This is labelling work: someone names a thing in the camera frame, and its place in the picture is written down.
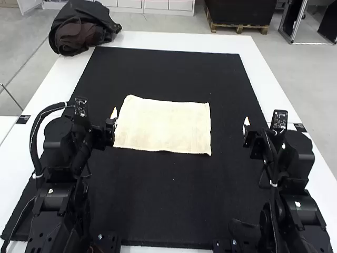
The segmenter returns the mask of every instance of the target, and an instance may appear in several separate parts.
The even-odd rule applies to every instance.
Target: black bracket
[[[251,240],[219,239],[213,241],[213,253],[257,253],[257,247]]]
[[[104,253],[120,253],[122,240],[113,231],[100,231],[93,233],[94,247],[98,247]]]

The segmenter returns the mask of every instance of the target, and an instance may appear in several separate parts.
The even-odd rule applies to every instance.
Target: black mat
[[[231,218],[258,223],[268,192],[261,162],[242,147],[242,125],[266,127],[239,55],[98,47],[73,95],[88,98],[94,124],[124,98],[210,103],[212,156],[107,148],[89,164],[92,228],[116,230],[124,244],[210,248],[229,237]],[[7,234],[34,187],[28,184]],[[29,222],[20,227],[27,236]]]

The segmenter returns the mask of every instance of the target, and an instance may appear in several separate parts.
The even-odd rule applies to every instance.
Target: cream towel
[[[128,95],[118,117],[114,147],[211,155],[210,105]]]

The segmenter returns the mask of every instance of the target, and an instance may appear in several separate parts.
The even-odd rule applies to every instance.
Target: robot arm
[[[56,118],[44,130],[47,166],[42,167],[36,148],[38,128],[47,115],[68,107],[74,108],[73,117]],[[85,181],[90,176],[87,161],[93,149],[104,150],[106,146],[113,146],[115,120],[107,119],[103,127],[91,125],[87,100],[83,98],[75,98],[72,104],[48,106],[37,116],[29,142],[37,194],[21,215],[24,216],[28,209],[33,212],[26,253],[87,252],[92,241],[88,184]],[[89,175],[82,176],[85,166]],[[6,252],[10,238],[4,242],[2,253]]]
[[[305,190],[314,164],[312,142],[287,131],[288,112],[275,110],[270,129],[244,126],[244,147],[262,160],[271,198],[260,215],[260,253],[332,253],[326,223]]]

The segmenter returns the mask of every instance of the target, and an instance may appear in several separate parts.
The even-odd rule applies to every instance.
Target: gray floor
[[[55,11],[37,10],[29,17],[20,17],[17,9],[0,8],[0,82],[6,83],[41,45],[47,36]],[[210,29],[201,5],[196,6],[193,17],[153,14],[112,13],[114,21],[121,23],[125,31],[155,31],[177,33],[208,33]],[[31,19],[24,33],[18,25]],[[337,132],[335,110],[337,108],[337,46],[288,45],[278,33],[281,15],[275,14],[269,34],[263,36],[256,30],[244,30],[259,47],[284,92],[295,107],[310,135],[337,177],[337,155],[334,142]],[[322,40],[315,32],[317,23],[308,18],[302,22],[297,41]],[[6,32],[18,29],[22,32],[19,41],[4,40]],[[219,30],[218,34],[235,34],[233,29]],[[8,84],[9,90],[24,107],[43,78],[56,61],[57,55],[44,42],[34,56]],[[19,115],[20,109],[5,92],[0,94],[0,115]]]

